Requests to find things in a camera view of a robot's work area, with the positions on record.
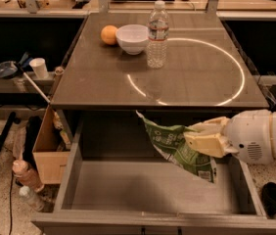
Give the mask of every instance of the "white bowl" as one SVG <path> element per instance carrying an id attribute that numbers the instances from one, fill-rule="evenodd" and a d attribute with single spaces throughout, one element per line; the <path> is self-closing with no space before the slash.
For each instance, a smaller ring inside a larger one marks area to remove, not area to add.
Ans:
<path id="1" fill-rule="evenodd" d="M 147 47 L 148 28 L 140 24 L 122 26 L 116 31 L 116 39 L 126 53 L 137 55 Z"/>

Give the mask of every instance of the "white container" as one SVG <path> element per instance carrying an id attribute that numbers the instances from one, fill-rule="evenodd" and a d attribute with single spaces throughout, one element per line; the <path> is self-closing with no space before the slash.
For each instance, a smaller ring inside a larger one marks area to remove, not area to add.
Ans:
<path id="1" fill-rule="evenodd" d="M 48 70 L 46 67 L 46 62 L 42 58 L 36 58 L 29 62 L 29 65 L 32 67 L 34 73 L 39 79 L 45 79 L 48 77 Z"/>
<path id="2" fill-rule="evenodd" d="M 44 201 L 28 186 L 23 186 L 20 189 L 19 195 L 23 201 L 28 203 L 28 205 L 35 211 L 41 212 L 43 210 L 45 206 Z"/>
<path id="3" fill-rule="evenodd" d="M 149 17 L 148 30 L 148 67 L 159 69 L 165 64 L 168 37 L 168 14 L 165 9 L 164 1 L 156 1 L 155 9 L 151 12 Z"/>

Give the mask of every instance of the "speckled floor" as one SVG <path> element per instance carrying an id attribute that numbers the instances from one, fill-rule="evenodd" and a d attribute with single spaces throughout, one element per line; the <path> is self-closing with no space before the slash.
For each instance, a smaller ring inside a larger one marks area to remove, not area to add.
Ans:
<path id="1" fill-rule="evenodd" d="M 40 235 L 42 232 L 30 222 L 32 213 L 31 207 L 19 197 L 20 186 L 16 184 L 15 177 L 12 178 L 13 145 L 16 132 L 24 127 L 28 117 L 21 117 L 21 123 L 13 123 L 3 148 L 0 153 L 0 234 L 1 235 Z M 0 119 L 0 134 L 6 121 Z M 56 191 L 54 187 L 46 186 L 40 193 L 48 207 L 54 203 Z"/>
<path id="2" fill-rule="evenodd" d="M 5 120 L 0 120 L 0 133 L 5 125 Z M 0 153 L 0 234 L 2 235 L 40 235 L 42 232 L 30 222 L 34 212 L 27 203 L 19 197 L 20 186 L 12 179 L 12 162 L 14 160 L 12 150 L 15 134 L 26 121 L 13 124 L 4 147 Z M 253 182 L 260 194 L 261 187 L 267 182 L 276 183 L 276 162 L 270 165 L 250 165 Z"/>

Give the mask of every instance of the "gray tabletop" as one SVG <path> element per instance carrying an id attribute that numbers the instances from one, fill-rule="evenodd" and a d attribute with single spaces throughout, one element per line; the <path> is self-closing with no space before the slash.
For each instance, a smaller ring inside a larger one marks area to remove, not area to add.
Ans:
<path id="1" fill-rule="evenodd" d="M 52 98 L 57 109 L 267 108 L 218 18 L 170 13 L 166 64 L 147 67 L 100 38 L 108 24 L 146 24 L 148 13 L 90 14 Z"/>

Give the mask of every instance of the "plastic bag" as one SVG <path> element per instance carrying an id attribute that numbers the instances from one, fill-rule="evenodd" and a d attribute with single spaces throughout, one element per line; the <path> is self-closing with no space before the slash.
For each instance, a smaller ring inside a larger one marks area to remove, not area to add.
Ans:
<path id="1" fill-rule="evenodd" d="M 13 157 L 16 159 L 22 159 L 23 158 L 23 147 L 24 147 L 24 141 L 26 138 L 26 127 L 22 127 L 18 129 L 14 144 L 13 144 Z"/>
<path id="2" fill-rule="evenodd" d="M 183 125 L 161 126 L 136 112 L 156 150 L 168 161 L 207 180 L 215 182 L 216 163 L 213 157 L 192 150 L 185 141 L 184 132 L 195 131 Z"/>

